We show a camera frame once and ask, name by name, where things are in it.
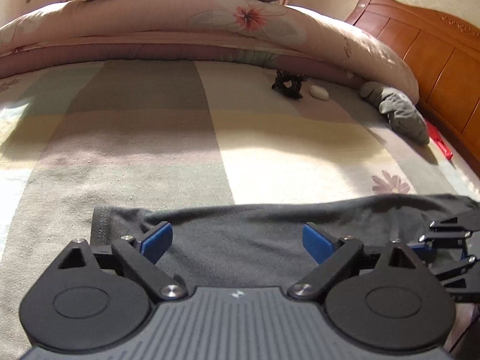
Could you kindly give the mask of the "red object by headboard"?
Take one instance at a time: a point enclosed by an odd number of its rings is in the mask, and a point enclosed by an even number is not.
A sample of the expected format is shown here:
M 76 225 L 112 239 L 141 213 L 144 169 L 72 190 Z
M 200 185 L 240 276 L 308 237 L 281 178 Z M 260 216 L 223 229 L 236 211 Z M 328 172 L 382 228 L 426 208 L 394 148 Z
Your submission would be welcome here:
M 453 158 L 453 152 L 448 147 L 447 143 L 444 141 L 441 133 L 430 121 L 426 121 L 426 125 L 428 128 L 428 133 L 431 140 L 439 147 L 439 150 L 442 152 L 443 156 L 446 160 L 451 161 Z

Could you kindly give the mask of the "black hair claw clip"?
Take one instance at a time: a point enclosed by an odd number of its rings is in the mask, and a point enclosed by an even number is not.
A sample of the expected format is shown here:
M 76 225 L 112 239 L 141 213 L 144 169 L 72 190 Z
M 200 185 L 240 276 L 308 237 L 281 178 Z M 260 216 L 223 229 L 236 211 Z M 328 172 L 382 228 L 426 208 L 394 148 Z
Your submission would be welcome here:
M 300 100 L 303 97 L 303 94 L 301 94 L 302 84 L 307 80 L 308 77 L 305 75 L 295 75 L 290 72 L 277 70 L 272 89 L 287 98 Z

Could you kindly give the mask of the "orange wooden headboard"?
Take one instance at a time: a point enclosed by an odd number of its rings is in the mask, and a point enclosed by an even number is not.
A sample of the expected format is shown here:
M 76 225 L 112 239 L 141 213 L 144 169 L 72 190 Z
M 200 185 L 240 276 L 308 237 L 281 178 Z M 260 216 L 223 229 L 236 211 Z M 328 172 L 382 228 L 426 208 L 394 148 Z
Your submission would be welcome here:
M 359 0 L 346 22 L 391 47 L 419 85 L 422 115 L 479 171 L 479 28 L 395 0 Z

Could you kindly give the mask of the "pink floral folded quilt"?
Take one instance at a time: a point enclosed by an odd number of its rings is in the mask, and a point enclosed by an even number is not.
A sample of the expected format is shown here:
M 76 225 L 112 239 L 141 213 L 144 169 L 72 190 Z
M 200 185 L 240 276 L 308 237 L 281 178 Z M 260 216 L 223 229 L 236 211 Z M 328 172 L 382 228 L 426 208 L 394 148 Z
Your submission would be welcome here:
M 42 69 L 49 47 L 164 44 L 302 56 L 395 87 L 413 102 L 419 84 L 389 46 L 360 28 L 304 7 L 256 0 L 95 0 L 50 4 L 1 27 L 1 76 Z

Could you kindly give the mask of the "patchwork pastel bed sheet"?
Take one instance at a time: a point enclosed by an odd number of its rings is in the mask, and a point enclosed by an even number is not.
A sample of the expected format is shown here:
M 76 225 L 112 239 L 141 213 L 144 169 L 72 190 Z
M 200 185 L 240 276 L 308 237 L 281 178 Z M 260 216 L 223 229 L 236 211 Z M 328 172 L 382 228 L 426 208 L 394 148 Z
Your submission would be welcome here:
M 479 199 L 479 178 L 394 133 L 351 88 L 290 100 L 237 63 L 113 60 L 1 81 L 1 357 L 28 348 L 20 302 L 98 206 L 148 211 Z

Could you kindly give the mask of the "grey crumpled cloth bundle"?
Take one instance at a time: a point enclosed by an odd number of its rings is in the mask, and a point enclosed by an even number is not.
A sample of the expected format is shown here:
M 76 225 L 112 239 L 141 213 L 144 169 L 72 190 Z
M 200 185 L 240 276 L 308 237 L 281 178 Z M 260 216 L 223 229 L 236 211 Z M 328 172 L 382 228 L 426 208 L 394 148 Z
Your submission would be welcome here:
M 421 146 L 430 142 L 425 119 L 410 98 L 391 86 L 370 81 L 359 89 L 360 97 L 386 117 L 391 129 Z

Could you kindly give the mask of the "dark grey fleece trousers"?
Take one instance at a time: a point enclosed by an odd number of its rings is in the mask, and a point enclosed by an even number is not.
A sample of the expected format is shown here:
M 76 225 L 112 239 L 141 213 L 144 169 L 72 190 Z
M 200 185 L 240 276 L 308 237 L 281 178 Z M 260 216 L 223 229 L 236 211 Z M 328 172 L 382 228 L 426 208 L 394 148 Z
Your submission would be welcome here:
M 228 205 L 176 211 L 98 206 L 90 241 L 108 245 L 141 236 L 166 221 L 172 246 L 158 262 L 168 275 L 197 287 L 288 289 L 316 267 L 303 247 L 307 222 L 327 233 L 354 236 L 365 245 L 415 241 L 434 220 L 479 208 L 451 194 L 386 194 L 307 205 Z

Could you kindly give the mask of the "small white oval object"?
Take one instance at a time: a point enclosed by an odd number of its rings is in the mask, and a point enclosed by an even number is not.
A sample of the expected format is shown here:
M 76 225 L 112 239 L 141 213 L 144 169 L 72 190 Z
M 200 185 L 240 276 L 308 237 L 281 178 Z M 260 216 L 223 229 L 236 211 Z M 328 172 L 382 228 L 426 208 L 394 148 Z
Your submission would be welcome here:
M 319 99 L 321 101 L 329 101 L 329 92 L 326 88 L 323 88 L 318 85 L 312 85 L 309 88 L 309 93 L 312 97 Z

